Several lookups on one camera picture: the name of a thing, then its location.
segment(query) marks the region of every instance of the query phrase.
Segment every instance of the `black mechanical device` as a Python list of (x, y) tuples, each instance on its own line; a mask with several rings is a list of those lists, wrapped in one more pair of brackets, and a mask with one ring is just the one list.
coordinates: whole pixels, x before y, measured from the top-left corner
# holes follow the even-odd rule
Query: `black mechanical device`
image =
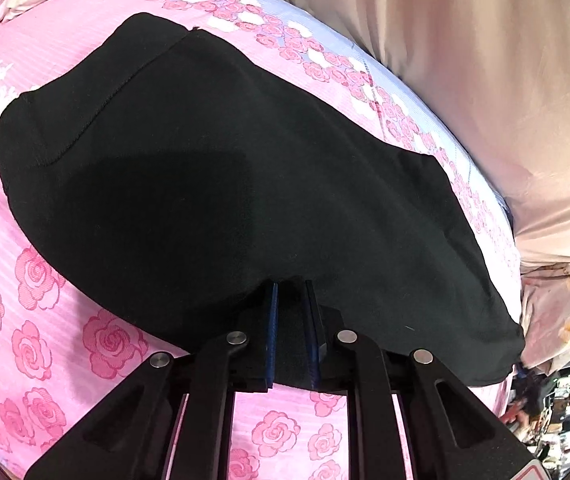
[[(350, 480), (543, 480), (544, 469), (427, 349), (387, 352), (299, 287), (312, 388), (348, 399)], [(227, 480), (235, 392), (276, 374), (279, 286), (197, 354), (157, 352), (73, 426), (26, 480)], [(395, 394), (402, 416), (395, 409)]]

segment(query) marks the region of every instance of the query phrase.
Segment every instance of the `black fabric cover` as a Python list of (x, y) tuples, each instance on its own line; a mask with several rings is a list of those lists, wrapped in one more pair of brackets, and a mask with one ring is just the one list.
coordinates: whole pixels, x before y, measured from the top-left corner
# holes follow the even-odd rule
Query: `black fabric cover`
[(446, 174), (203, 30), (149, 14), (0, 118), (18, 225), (71, 283), (188, 351), (303, 276), (389, 350), (501, 381), (523, 333)]

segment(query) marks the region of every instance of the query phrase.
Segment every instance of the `seam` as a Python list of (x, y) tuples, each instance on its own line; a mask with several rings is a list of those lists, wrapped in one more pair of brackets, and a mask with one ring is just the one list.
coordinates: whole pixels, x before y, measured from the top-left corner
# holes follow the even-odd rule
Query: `seam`
[(163, 51), (159, 52), (157, 56), (154, 56), (153, 58), (145, 61), (140, 67), (138, 67), (134, 72), (132, 72), (126, 79), (123, 80), (123, 82), (121, 82), (120, 85), (118, 85), (118, 88), (116, 88), (111, 94), (109, 94), (107, 96), (107, 98), (102, 102), (102, 104), (100, 104), (100, 106), (96, 109), (96, 111), (94, 112), (94, 114), (92, 115), (92, 117), (83, 125), (83, 127), (81, 128), (81, 130), (78, 132), (78, 135), (71, 140), (71, 142), (69, 143), (68, 146), (65, 146), (65, 148), (63, 148), (60, 153), (56, 154), (55, 156), (53, 156), (53, 158), (51, 158), (50, 160), (46, 160), (43, 161), (41, 163), (35, 164), (34, 166), (31, 166), (28, 169), (33, 169), (33, 168), (46, 168), (47, 166), (51, 166), (52, 164), (57, 163), (62, 157), (63, 155), (65, 155), (65, 153), (67, 153), (69, 150), (71, 150), (74, 145), (76, 144), (76, 142), (78, 142), (78, 140), (82, 137), (82, 135), (87, 131), (87, 129), (92, 125), (92, 123), (95, 121), (95, 119), (98, 117), (98, 114), (100, 114), (101, 111), (103, 111), (105, 109), (105, 107), (110, 103), (110, 101), (116, 96), (116, 94), (118, 94), (118, 92), (120, 92), (123, 87), (129, 83), (135, 76), (137, 76), (142, 70), (144, 70), (146, 67), (148, 67), (148, 65), (152, 62), (154, 62), (155, 60), (157, 60), (159, 57), (164, 56), (165, 54), (167, 54), (172, 48), (174, 48), (177, 44), (179, 44), (182, 40), (184, 40), (185, 38), (187, 38), (188, 34), (190, 31), (187, 32), (187, 34), (185, 34), (183, 37), (179, 38), (177, 41), (175, 41), (174, 43), (172, 43), (170, 46), (168, 46), (166, 49), (164, 49)]

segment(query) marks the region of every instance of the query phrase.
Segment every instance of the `silver rivet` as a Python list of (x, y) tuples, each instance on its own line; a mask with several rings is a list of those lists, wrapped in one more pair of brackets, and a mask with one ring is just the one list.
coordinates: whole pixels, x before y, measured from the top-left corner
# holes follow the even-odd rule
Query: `silver rivet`
[(414, 352), (414, 360), (422, 365), (428, 365), (434, 361), (434, 356), (432, 352), (421, 349)]
[(247, 341), (245, 332), (239, 332), (236, 330), (227, 334), (227, 342), (230, 345), (242, 345), (245, 341)]
[(341, 343), (356, 343), (356, 340), (359, 338), (356, 335), (356, 332), (352, 331), (352, 330), (341, 330), (336, 337), (338, 338), (338, 341), (340, 341)]
[(170, 355), (166, 352), (156, 352), (149, 358), (149, 364), (154, 368), (163, 368), (167, 366), (170, 361)]

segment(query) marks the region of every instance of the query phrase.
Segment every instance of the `beige fabric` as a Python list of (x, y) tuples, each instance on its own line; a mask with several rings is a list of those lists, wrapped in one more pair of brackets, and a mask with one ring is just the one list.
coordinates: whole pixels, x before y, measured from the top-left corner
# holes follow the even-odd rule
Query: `beige fabric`
[(542, 267), (523, 275), (526, 332), (521, 360), (547, 374), (570, 362), (570, 264)]
[(570, 262), (570, 0), (287, 0), (365, 47), (505, 196), (523, 264)]

